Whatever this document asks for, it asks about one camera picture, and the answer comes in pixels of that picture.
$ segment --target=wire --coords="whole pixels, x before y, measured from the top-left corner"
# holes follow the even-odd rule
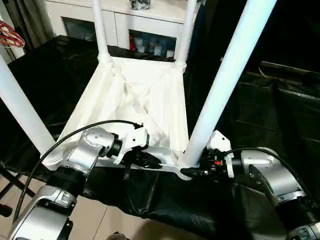
[[[0,20],[0,43],[12,47],[23,48],[25,40],[8,24]]]
[[[261,68],[260,68],[259,66],[258,66],[258,70],[259,70],[260,74],[261,74],[262,76],[264,76],[266,79],[269,78],[267,75],[264,74],[264,72],[261,70]]]
[[[245,150],[253,150],[253,151],[259,151],[265,154],[268,154],[275,159],[278,159],[280,163],[288,169],[288,171],[294,176],[294,178],[297,180],[297,182],[300,184],[301,188],[306,191],[306,193],[310,196],[310,194],[307,192],[306,185],[303,183],[303,181],[300,179],[299,175],[296,173],[296,171],[281,157],[279,157],[277,154],[271,152],[270,150],[264,149],[264,148],[259,148],[259,147],[242,147],[242,148],[236,148],[236,149],[231,149],[229,151],[225,151],[224,155],[232,154],[235,152],[241,152]]]
[[[69,139],[70,137],[72,137],[73,135],[76,135],[80,132],[82,132],[83,130],[86,130],[86,129],[89,129],[89,128],[92,128],[92,127],[95,127],[95,126],[98,126],[98,125],[102,125],[102,124],[111,124],[111,123],[122,123],[122,124],[131,124],[134,126],[134,128],[140,128],[142,127],[141,125],[135,123],[135,122],[132,122],[132,121],[126,121],[126,120],[105,120],[105,121],[99,121],[99,122],[96,122],[96,123],[93,123],[93,124],[90,124],[90,125],[87,125],[87,126],[84,126],[78,130],[75,130],[71,133],[69,133],[68,135],[64,136],[63,138],[61,138],[59,141],[57,141],[52,147],[50,147],[50,149],[48,151],[46,151],[42,157],[40,157],[39,161],[35,164],[35,166],[33,167],[28,179],[26,180],[25,182],[25,185],[24,185],[24,188],[21,192],[21,195],[20,195],[20,198],[19,198],[19,201],[16,205],[16,209],[15,209],[15,212],[14,212],[14,216],[13,216],[13,221],[12,223],[14,223],[18,217],[19,217],[19,213],[20,213],[20,209],[21,209],[21,206],[22,206],[22,203],[24,201],[24,198],[25,198],[25,195],[26,195],[26,191],[29,187],[29,184],[31,182],[31,179],[33,177],[33,175],[35,174],[36,172],[36,169],[38,168],[38,166],[40,165],[40,163],[42,163],[42,161],[56,148],[58,147],[61,143],[63,143],[65,140]]]

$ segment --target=white shelf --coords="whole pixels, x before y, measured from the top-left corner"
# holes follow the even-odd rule
[[[82,7],[92,6],[92,0],[46,0],[47,2],[56,2],[70,4]],[[106,11],[129,14],[144,18],[158,19],[168,22],[183,24],[187,9],[187,0],[152,0],[151,8],[147,10],[132,10],[129,0],[100,0],[101,8]]]

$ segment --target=cabinet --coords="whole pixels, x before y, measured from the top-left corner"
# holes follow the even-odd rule
[[[54,33],[94,41],[91,1],[47,0],[47,12]],[[176,55],[188,1],[152,0],[148,10],[132,10],[129,0],[100,0],[100,4],[108,45],[130,49],[131,37],[131,46],[134,43],[140,52],[165,57]]]
[[[47,1],[46,8],[55,35],[94,41],[96,31],[91,7]],[[107,44],[118,46],[115,13],[104,10],[102,17]]]

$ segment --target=pvc pipe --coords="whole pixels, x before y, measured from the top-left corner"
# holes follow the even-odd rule
[[[248,0],[215,76],[185,154],[182,168],[196,167],[277,0]]]
[[[55,140],[20,88],[2,56],[0,56],[0,97],[41,154],[55,144]]]
[[[175,65],[177,67],[184,67],[186,65],[191,37],[193,34],[193,22],[195,18],[196,6],[197,0],[188,0],[183,30],[180,36],[179,49],[175,61]]]
[[[106,59],[109,62],[113,62],[108,52],[106,30],[99,0],[92,0],[92,9],[94,15],[96,41],[99,49],[98,59],[99,61],[102,59]]]

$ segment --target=black cable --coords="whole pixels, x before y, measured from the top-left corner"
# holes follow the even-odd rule
[[[25,195],[26,195],[26,191],[29,187],[29,184],[31,182],[31,179],[33,177],[33,175],[35,174],[35,171],[36,169],[38,168],[38,166],[42,163],[42,161],[56,148],[58,147],[61,143],[63,143],[65,140],[69,139],[70,137],[72,137],[73,135],[75,134],[78,134],[80,132],[82,132],[83,130],[86,130],[86,129],[89,129],[89,128],[92,128],[92,127],[95,127],[95,126],[98,126],[98,125],[102,125],[102,124],[111,124],[111,123],[122,123],[122,124],[131,124],[134,126],[135,129],[137,128],[140,128],[142,127],[141,125],[135,123],[135,122],[132,122],[132,121],[126,121],[126,120],[105,120],[105,121],[100,121],[100,122],[96,122],[96,123],[93,123],[93,124],[90,124],[90,125],[87,125],[87,126],[84,126],[78,130],[75,130],[71,133],[69,133],[68,135],[64,136],[63,138],[61,138],[59,141],[57,141],[52,147],[50,147],[50,149],[48,151],[45,152],[45,154],[42,155],[42,157],[39,159],[39,161],[35,164],[34,168],[32,169],[28,179],[26,180],[26,183],[24,185],[24,188],[21,192],[21,195],[20,195],[20,198],[19,198],[19,201],[16,205],[16,209],[15,209],[15,212],[14,212],[14,216],[13,216],[13,221],[12,223],[14,223],[17,219],[18,219],[18,216],[19,216],[19,213],[20,213],[20,209],[21,209],[21,206],[22,206],[22,203],[24,201],[24,198],[25,198]]]
[[[308,192],[308,189],[306,188],[306,185],[303,183],[303,181],[300,179],[299,175],[296,173],[296,171],[281,157],[279,157],[277,154],[271,152],[270,150],[264,149],[264,148],[259,148],[259,147],[242,147],[242,148],[236,148],[236,149],[231,149],[229,151],[223,152],[224,155],[232,154],[235,152],[241,152],[245,150],[253,150],[253,151],[259,151],[265,154],[268,154],[275,159],[278,159],[280,163],[288,169],[288,171],[294,176],[294,178],[297,180],[297,182],[300,184],[301,188],[305,191],[305,193],[311,197],[310,193]]]

